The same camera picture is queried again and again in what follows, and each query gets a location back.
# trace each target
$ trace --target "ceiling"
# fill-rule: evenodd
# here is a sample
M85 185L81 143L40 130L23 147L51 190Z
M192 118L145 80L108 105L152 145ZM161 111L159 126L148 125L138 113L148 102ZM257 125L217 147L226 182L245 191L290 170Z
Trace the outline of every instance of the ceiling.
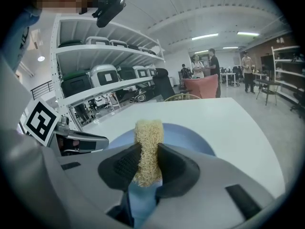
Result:
M54 13L43 12L32 26L32 31L38 32L34 40L40 41L39 49L30 47L22 61L33 72L49 64L54 18ZM167 53L183 48L193 53L211 47L246 47L290 30L271 0L126 0L126 7L113 21L159 39ZM257 32L260 36L240 36L238 31ZM191 39L212 33L219 35ZM37 61L40 54L46 57L44 62Z

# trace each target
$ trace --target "metal shelving unit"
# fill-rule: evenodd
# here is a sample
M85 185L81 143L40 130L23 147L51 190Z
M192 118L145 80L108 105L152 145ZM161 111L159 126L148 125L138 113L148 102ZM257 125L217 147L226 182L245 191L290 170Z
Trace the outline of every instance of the metal shelving unit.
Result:
M288 87L291 87L291 88L294 88L294 89L297 89L298 87L291 84L291 83L288 83L286 81L282 81L282 80L277 80L276 79L276 73L279 72L279 73L284 73L284 74L290 74L290 75L295 75L295 76L298 76L298 77L302 77L302 78L305 78L305 75L302 75L302 74L299 74L299 73L296 73L296 72L292 72L292 71L285 71L285 70L277 70L276 67L279 65L279 64L299 64L300 66L301 65L305 65L305 62L303 61L295 61L295 62L292 62L292 59L275 59L275 52L297 52L300 50L300 46L290 46L290 47L283 47L283 48L276 48L274 49L272 47L272 54L273 54L273 61L274 61L274 80L276 82L279 82L281 84L281 86L279 87L279 90L277 91L278 94L294 101L294 102L298 102L297 99L295 99L293 96L285 93L282 91L282 87L283 86L288 86ZM302 88L299 88L299 90L301 92L304 92L304 89Z
M127 44L151 49L159 47L157 56L146 52L108 45L76 45L58 48L62 42L81 40L89 36L107 37ZM62 16L57 14L52 28L50 65L52 83L58 102L60 114L70 119L70 128L81 130L71 108L77 104L93 99L99 95L126 88L135 84L151 81L151 77L112 83L64 98L60 86L61 77L79 70L89 71L98 64L113 64L116 67L128 65L150 65L164 62L163 52L158 40L154 40L140 31L110 22L105 28L98 28L96 19L82 16Z

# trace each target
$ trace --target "blue plate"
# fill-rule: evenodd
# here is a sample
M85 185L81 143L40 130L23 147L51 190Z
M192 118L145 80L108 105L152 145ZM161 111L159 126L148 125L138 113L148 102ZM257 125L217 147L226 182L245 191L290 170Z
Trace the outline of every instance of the blue plate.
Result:
M215 156L209 144L196 132L180 125L163 123L164 144L184 147L197 152ZM116 148L134 143L134 129L114 139L107 148ZM129 185L129 200L134 218L134 228L140 228L156 207L155 192L162 182L150 187L140 187L136 183Z

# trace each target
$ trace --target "brown wall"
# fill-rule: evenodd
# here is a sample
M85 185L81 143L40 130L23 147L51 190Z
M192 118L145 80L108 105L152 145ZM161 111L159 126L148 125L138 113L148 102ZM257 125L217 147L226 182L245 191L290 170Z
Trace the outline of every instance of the brown wall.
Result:
M296 46L296 42L293 38L293 35L291 33L286 34L281 36L284 39L284 46L289 47L289 46ZM268 55L272 55L272 49L273 48L279 48L281 47L280 43L276 42L276 38L271 39L269 41L266 41L262 44L259 44L253 48L247 49L248 51L248 56L253 60L256 69L261 70L262 69L262 62L261 62L261 57Z

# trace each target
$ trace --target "woman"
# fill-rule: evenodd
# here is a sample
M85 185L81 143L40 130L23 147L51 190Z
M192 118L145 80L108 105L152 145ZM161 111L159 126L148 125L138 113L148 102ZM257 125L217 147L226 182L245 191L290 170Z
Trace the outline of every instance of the woman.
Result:
M192 69L194 71L194 78L204 78L203 64L199 61L198 55L193 55L192 57Z

